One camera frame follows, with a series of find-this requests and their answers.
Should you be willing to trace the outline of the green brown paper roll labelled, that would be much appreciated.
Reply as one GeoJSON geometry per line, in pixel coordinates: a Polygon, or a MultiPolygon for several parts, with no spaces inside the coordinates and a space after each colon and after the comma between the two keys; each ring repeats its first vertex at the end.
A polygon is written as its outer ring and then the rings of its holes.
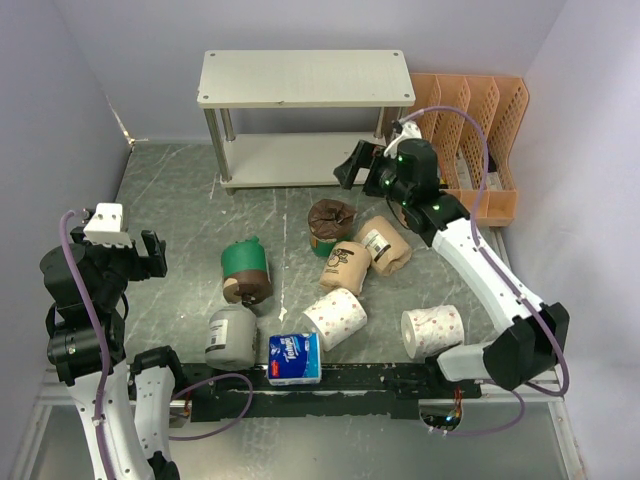
{"type": "Polygon", "coordinates": [[[356,214],[354,206],[335,199],[313,204],[307,217],[313,253],[326,258],[338,242],[349,240],[356,214]]]}

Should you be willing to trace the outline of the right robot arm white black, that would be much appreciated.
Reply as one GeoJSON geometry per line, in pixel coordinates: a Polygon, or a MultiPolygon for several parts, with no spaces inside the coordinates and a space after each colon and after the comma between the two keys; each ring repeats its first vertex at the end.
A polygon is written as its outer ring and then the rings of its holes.
{"type": "Polygon", "coordinates": [[[443,398],[462,380],[491,381],[512,391],[531,385],[538,375],[559,367],[569,387],[564,357],[569,313],[559,302],[548,304],[525,287],[487,245],[469,211],[440,187],[437,155],[422,139],[405,139],[393,158],[382,147],[360,141],[333,174],[341,188],[352,188],[358,172],[367,170],[363,192],[397,203],[408,228],[443,257],[463,278],[498,332],[486,344],[450,347],[424,374],[426,390],[443,398]]]}

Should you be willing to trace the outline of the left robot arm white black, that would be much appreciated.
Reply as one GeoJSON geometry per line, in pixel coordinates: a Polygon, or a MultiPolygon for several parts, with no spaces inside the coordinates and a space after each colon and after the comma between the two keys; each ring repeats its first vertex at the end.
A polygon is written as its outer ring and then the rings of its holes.
{"type": "Polygon", "coordinates": [[[44,285],[53,298],[45,326],[47,357],[65,384],[80,417],[97,479],[176,479],[170,457],[169,404],[181,395],[187,375],[176,352],[156,347],[126,362],[124,349],[129,283],[167,273],[166,243],[155,232],[141,233],[146,253],[134,247],[92,244],[81,228],[71,232],[67,250],[84,281],[81,294],[65,248],[40,261],[44,285]]]}

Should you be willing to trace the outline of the beige two-tier shelf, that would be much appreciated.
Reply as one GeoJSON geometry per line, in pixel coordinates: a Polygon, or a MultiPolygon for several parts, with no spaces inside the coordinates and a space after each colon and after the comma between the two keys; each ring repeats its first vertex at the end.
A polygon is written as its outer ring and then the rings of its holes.
{"type": "Polygon", "coordinates": [[[205,115],[220,183],[237,189],[336,184],[336,166],[357,142],[381,142],[389,112],[416,95],[399,50],[209,50],[197,103],[205,115]],[[235,132],[231,112],[246,109],[375,108],[375,128],[357,133],[235,132]]]}

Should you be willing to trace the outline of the green brown paper roll left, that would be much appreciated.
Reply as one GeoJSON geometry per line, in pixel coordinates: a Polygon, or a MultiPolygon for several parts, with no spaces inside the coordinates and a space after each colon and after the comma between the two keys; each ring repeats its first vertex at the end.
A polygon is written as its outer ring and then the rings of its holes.
{"type": "Polygon", "coordinates": [[[266,251],[257,236],[227,246],[221,267],[228,303],[257,305],[273,295],[266,251]]]}

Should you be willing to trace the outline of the tan barcode paper roll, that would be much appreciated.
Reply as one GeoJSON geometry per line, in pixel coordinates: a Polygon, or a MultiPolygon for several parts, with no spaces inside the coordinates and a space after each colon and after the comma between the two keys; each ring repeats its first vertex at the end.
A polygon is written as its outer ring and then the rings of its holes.
{"type": "Polygon", "coordinates": [[[366,221],[355,234],[371,256],[372,268],[381,276],[390,276],[404,267],[412,256],[411,246],[383,216],[366,221]]]}

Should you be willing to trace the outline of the tan cartoon paper roll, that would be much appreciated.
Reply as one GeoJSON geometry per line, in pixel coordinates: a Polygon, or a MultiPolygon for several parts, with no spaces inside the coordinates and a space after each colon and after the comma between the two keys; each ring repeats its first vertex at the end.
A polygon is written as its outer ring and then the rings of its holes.
{"type": "Polygon", "coordinates": [[[344,288],[359,296],[370,265],[371,255],[363,245],[351,241],[338,242],[325,263],[319,285],[326,292],[344,288]]]}

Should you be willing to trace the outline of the grey wrapped paper roll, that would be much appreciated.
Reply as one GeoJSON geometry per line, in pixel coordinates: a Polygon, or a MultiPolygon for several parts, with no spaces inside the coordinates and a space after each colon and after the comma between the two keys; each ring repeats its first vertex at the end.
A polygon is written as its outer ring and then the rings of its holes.
{"type": "Polygon", "coordinates": [[[240,371],[256,362],[257,317],[241,304],[217,310],[208,322],[205,363],[214,369],[240,371]]]}

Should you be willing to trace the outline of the orange plastic file organizer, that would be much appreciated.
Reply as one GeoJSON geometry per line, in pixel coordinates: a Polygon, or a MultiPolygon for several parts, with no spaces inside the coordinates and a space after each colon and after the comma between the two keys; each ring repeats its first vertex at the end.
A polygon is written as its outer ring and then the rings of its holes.
{"type": "Polygon", "coordinates": [[[425,113],[414,121],[434,147],[440,186],[467,209],[476,199],[477,223],[506,227],[516,216],[518,192],[509,156],[525,115],[529,92],[513,76],[412,73],[416,101],[411,113],[432,106],[465,111],[482,129],[478,137],[470,122],[457,113],[425,113]]]}

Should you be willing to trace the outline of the white dotted paper roll centre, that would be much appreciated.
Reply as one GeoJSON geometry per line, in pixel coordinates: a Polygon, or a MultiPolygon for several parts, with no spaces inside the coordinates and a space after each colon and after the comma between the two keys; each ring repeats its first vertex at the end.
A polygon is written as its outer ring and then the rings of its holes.
{"type": "Polygon", "coordinates": [[[337,288],[314,302],[303,312],[306,326],[320,338],[328,352],[367,324],[367,313],[346,288],[337,288]]]}

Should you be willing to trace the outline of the white dotted paper roll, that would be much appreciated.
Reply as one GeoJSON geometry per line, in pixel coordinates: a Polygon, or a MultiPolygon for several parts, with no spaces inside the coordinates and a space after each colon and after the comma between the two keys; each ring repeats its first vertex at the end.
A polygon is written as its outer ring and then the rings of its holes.
{"type": "Polygon", "coordinates": [[[328,352],[367,324],[367,313],[346,288],[337,288],[314,302],[303,312],[306,326],[320,338],[328,352]]]}
{"type": "Polygon", "coordinates": [[[412,361],[423,361],[464,343],[463,322],[457,308],[441,305],[406,310],[401,316],[404,347],[412,361]]]}

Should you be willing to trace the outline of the blue Tempo tissue pack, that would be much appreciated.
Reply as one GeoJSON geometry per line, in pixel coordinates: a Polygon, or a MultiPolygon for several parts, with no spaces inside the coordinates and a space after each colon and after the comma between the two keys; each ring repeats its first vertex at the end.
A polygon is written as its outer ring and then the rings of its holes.
{"type": "Polygon", "coordinates": [[[271,336],[267,378],[272,386],[318,384],[322,378],[318,335],[296,333],[271,336]]]}

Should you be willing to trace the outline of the white dotted paper roll right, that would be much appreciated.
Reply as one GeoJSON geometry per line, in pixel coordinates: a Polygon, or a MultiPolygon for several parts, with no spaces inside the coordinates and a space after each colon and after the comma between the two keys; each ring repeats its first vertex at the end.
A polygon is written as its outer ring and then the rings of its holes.
{"type": "Polygon", "coordinates": [[[423,361],[464,343],[463,322],[457,308],[441,305],[406,310],[401,316],[404,347],[412,361],[423,361]]]}

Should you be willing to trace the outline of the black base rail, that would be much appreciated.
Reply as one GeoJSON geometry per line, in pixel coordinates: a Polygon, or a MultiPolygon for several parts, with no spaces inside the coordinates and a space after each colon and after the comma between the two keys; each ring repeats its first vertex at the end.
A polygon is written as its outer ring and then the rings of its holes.
{"type": "Polygon", "coordinates": [[[414,420],[419,417],[422,401],[442,400],[451,405],[456,390],[465,399],[481,396],[480,386],[474,381],[449,382],[431,363],[334,363],[322,367],[322,379],[317,384],[284,387],[268,382],[265,365],[243,374],[254,389],[249,405],[246,383],[226,379],[190,394],[190,419],[231,419],[247,407],[247,418],[382,415],[414,420]]]}

